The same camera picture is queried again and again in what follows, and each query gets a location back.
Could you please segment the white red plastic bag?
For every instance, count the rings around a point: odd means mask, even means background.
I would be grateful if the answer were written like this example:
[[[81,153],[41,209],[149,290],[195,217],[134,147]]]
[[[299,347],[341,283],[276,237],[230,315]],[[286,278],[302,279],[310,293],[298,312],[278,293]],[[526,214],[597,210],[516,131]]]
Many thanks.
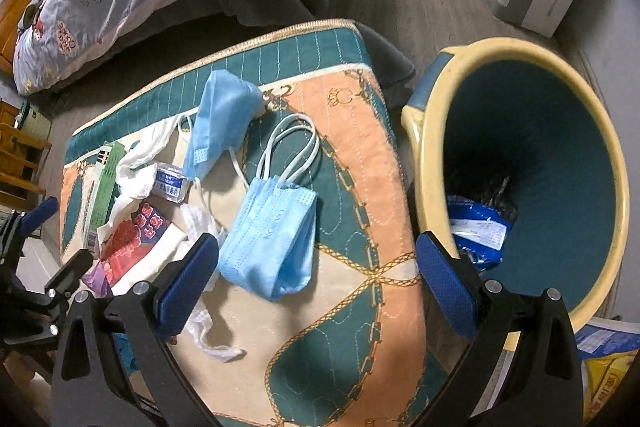
[[[106,222],[98,228],[99,257],[82,277],[82,283],[96,295],[122,295],[138,280],[154,277],[186,239],[186,233],[160,209],[158,202],[168,200],[151,190],[157,164],[174,165],[158,156],[172,139],[189,139],[190,127],[189,118],[167,118],[145,128],[139,139],[125,147],[115,170],[115,200]]]

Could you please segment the blue wet wipes pack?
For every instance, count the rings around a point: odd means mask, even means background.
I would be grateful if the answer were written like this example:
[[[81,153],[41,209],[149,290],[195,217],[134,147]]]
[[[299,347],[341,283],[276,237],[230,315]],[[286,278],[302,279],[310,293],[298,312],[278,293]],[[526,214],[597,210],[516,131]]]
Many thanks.
[[[478,272],[500,265],[514,220],[494,207],[454,195],[447,197],[447,211],[459,253],[468,257]]]

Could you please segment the small blue white sachet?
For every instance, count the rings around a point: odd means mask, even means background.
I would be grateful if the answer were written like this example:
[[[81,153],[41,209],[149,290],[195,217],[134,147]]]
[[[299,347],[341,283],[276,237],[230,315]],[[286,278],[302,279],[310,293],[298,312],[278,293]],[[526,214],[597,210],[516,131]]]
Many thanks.
[[[168,202],[181,204],[186,199],[191,181],[184,175],[180,167],[159,162],[151,193]]]

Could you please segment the blue face mask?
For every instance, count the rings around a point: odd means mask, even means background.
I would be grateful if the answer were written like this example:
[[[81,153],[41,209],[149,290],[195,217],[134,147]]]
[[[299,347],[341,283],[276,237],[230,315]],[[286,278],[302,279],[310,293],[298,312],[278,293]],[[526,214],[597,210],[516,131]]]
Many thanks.
[[[226,70],[214,70],[206,80],[182,171],[202,182],[226,150],[237,150],[250,122],[264,110],[260,91]]]
[[[273,170],[274,149],[296,132],[303,132],[305,145],[281,170]],[[308,285],[318,196],[298,181],[319,150],[316,126],[307,115],[288,115],[274,127],[219,253],[218,271],[228,282],[268,301]]]

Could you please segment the black plastic bag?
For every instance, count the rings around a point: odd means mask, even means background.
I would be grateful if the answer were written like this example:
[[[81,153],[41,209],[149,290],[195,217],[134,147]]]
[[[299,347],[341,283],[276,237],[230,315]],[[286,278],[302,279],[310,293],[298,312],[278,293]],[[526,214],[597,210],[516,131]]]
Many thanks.
[[[512,198],[511,177],[505,176],[501,180],[493,179],[480,190],[474,192],[472,199],[493,210],[506,219],[511,225],[518,219],[518,206]]]

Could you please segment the yellow teal trash bin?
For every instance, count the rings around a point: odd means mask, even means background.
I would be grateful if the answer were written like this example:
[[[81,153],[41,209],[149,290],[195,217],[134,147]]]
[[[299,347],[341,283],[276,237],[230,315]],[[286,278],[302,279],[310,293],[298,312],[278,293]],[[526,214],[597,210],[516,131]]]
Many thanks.
[[[579,72],[522,39],[448,46],[401,122],[419,229],[453,253],[448,197],[501,188],[516,218],[488,277],[527,296],[557,289],[574,329],[585,326],[622,264],[630,190],[612,120]]]

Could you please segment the wooden chair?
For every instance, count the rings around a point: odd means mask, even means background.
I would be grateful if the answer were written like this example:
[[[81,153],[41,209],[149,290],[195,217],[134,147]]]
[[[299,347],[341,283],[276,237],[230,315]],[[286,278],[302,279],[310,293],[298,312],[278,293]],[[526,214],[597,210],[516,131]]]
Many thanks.
[[[17,116],[16,107],[1,102],[1,205],[28,211],[46,193],[38,185],[37,176],[51,144],[15,128]]]

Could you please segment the blue white package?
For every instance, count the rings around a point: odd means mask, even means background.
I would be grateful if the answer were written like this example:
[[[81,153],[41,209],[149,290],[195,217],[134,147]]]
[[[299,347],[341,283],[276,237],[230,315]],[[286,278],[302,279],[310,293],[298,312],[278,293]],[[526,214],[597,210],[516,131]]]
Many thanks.
[[[637,323],[593,317],[575,334],[582,360],[604,358],[639,349],[640,327]]]

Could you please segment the yellow cardboard box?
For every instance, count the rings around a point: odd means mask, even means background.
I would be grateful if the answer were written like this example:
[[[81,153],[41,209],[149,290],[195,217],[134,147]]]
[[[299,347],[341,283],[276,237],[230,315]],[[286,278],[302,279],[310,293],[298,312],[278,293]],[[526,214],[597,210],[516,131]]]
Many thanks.
[[[582,361],[582,411],[588,424],[603,409],[627,375],[638,349]]]

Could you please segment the patterned teal orange cushion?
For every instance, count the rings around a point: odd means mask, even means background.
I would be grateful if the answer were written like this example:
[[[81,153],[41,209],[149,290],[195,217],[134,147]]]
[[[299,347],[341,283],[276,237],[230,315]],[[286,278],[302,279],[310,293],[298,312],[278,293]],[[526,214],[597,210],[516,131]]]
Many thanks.
[[[77,129],[63,167],[64,253],[79,244],[100,147],[128,146],[152,124],[194,113],[217,69],[256,84],[268,100],[241,148],[247,176],[281,119],[302,113],[316,125],[319,155],[302,178],[318,196],[314,275],[276,303],[218,283],[206,299],[216,339],[245,355],[215,361],[188,335],[172,354],[225,426],[410,425],[447,376],[427,349],[406,191],[383,98],[413,66],[349,20],[295,25],[201,58]]]

